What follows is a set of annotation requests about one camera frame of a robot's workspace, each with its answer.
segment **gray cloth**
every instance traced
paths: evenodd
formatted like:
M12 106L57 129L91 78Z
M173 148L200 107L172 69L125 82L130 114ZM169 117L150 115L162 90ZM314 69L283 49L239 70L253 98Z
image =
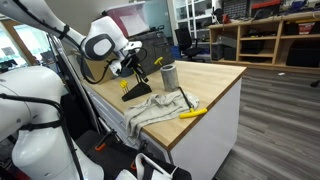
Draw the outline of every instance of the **gray cloth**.
M199 98L188 92L185 94L196 109L199 105ZM129 107L124 112L127 135L135 142L143 126L173 119L188 111L189 107L180 91L167 95L153 94L143 103Z

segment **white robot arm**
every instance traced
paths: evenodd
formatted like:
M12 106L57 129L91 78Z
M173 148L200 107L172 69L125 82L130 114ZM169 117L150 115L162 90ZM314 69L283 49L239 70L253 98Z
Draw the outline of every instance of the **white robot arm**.
M44 0L0 0L0 13L55 35L88 59L105 60L114 52L118 60L111 63L110 69L116 76L121 72L121 61L129 51L142 46L139 41L129 42L110 17L92 22L85 37L59 20Z

